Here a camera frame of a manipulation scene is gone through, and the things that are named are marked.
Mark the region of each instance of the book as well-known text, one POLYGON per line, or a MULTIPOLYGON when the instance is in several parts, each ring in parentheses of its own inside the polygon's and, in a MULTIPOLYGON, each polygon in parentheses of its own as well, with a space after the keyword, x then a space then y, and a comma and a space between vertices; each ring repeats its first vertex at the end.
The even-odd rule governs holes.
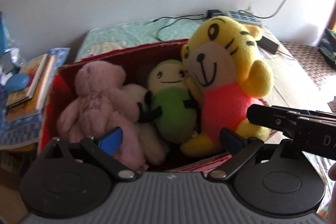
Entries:
POLYGON ((51 83, 51 77, 53 76, 53 70, 56 66, 56 62, 56 55, 48 57, 32 99, 9 108, 7 111, 6 122, 30 117, 41 112, 48 93, 49 83, 51 83))
POLYGON ((35 59, 32 59, 25 63, 19 73, 26 73, 29 75, 28 85, 19 91, 11 92, 8 96, 6 106, 12 107, 18 103, 22 103, 33 97, 37 82, 41 76, 45 62, 47 60, 47 54, 43 54, 35 59))

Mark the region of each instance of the tiger nose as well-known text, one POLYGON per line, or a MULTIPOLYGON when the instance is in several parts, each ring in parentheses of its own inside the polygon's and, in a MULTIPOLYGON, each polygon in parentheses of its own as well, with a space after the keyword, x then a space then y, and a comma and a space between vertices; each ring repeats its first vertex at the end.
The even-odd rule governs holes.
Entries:
POLYGON ((205 55, 204 54, 199 54, 196 58, 197 62, 201 63, 205 58, 205 55))

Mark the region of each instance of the yellow tiger plush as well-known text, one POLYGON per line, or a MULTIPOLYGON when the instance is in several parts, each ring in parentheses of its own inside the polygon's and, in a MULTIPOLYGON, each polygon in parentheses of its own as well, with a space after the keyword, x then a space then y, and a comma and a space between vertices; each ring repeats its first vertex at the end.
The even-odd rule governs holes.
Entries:
POLYGON ((191 157, 222 150, 219 133, 223 127, 244 138, 268 138, 270 130, 250 124, 247 108, 262 104, 273 87, 271 68, 259 59, 256 39, 262 30, 218 16, 207 20, 182 47, 181 57, 188 72, 188 87, 202 105, 202 133, 181 145, 191 157))

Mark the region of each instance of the black round pad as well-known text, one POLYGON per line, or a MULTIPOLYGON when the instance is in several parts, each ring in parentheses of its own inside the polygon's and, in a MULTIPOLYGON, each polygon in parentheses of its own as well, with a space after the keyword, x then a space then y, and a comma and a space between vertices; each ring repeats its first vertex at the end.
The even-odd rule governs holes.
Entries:
POLYGON ((265 175, 262 183, 266 189, 278 194, 290 194, 298 190, 301 180, 288 172, 272 172, 265 175))
POLYGON ((32 166, 20 187, 23 201, 35 214, 47 218, 79 216, 98 207, 110 192, 110 178, 98 167, 58 159, 43 165, 40 172, 32 166))
POLYGON ((307 159, 279 158, 248 166, 237 174, 233 186, 251 209, 274 216, 313 210, 325 191, 323 181, 307 159))

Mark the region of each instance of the patterned rug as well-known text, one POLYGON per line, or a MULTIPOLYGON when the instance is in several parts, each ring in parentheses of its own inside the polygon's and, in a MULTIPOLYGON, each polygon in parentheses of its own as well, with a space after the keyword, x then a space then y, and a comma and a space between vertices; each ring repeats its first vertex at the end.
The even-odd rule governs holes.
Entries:
MULTIPOLYGON (((322 54, 319 53, 319 48, 290 42, 281 43, 293 55, 293 57, 295 57, 319 90, 323 91, 324 85, 327 84, 328 77, 330 78, 330 76, 335 76, 336 70, 327 64, 322 54)), ((329 102, 328 105, 332 112, 336 113, 336 97, 333 101, 329 102)))

